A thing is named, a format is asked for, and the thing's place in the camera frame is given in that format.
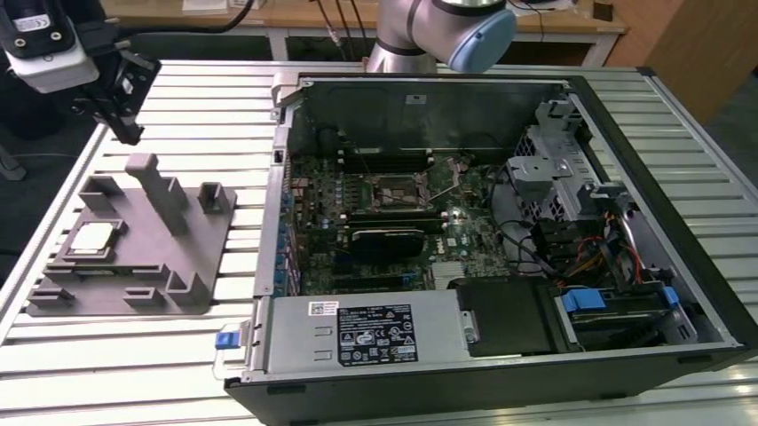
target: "motherboard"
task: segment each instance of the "motherboard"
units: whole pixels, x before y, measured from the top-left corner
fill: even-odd
[[[489,207],[498,166],[430,152],[291,161],[302,295],[430,290],[509,275]]]

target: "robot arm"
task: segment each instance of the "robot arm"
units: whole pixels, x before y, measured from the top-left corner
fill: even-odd
[[[139,143],[135,115],[162,65],[127,50],[99,0],[0,0],[0,44],[35,90],[61,93],[122,143]]]
[[[512,45],[517,18],[502,0],[379,2],[377,73],[436,73],[440,59],[462,73],[484,73]]]

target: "red cable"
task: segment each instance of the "red cable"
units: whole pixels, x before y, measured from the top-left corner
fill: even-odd
[[[577,263],[582,260],[582,249],[585,248],[585,244],[590,241],[602,240],[604,237],[588,237],[580,243],[580,248],[577,249]]]

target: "green circuit board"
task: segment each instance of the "green circuit board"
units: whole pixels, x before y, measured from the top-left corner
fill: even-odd
[[[434,165],[417,173],[349,174],[338,162],[315,157],[294,160],[301,293],[367,292],[338,285],[342,280],[402,277],[403,289],[434,289],[432,266],[461,262],[469,277],[509,275],[509,259],[484,201],[492,165],[470,167],[461,155],[436,155]],[[353,232],[346,218],[355,212],[434,211],[445,218],[441,233],[425,236],[420,256],[391,264],[354,262],[347,249]]]

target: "open computer tower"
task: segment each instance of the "open computer tower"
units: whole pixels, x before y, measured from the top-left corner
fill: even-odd
[[[246,369],[262,422],[625,398],[758,328],[582,77],[297,75]]]

